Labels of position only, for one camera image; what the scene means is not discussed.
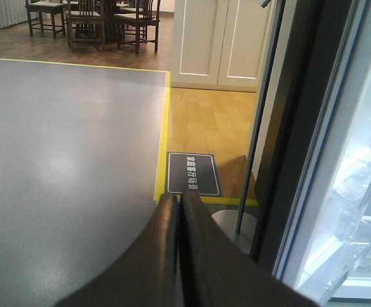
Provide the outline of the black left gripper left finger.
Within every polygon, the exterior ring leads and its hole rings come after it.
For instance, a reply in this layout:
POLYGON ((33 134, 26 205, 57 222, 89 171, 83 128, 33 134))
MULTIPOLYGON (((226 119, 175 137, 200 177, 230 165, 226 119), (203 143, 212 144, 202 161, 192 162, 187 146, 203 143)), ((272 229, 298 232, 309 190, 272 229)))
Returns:
POLYGON ((163 194, 149 222, 109 268, 58 306, 174 306, 179 204, 163 194))

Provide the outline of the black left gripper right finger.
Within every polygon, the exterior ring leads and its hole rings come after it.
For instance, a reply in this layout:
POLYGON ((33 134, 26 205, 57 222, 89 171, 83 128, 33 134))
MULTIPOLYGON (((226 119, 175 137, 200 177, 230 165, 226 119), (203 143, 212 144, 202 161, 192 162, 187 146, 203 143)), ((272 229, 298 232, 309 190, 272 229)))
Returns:
POLYGON ((316 306, 236 247, 196 193, 180 197, 179 232, 186 306, 316 306))

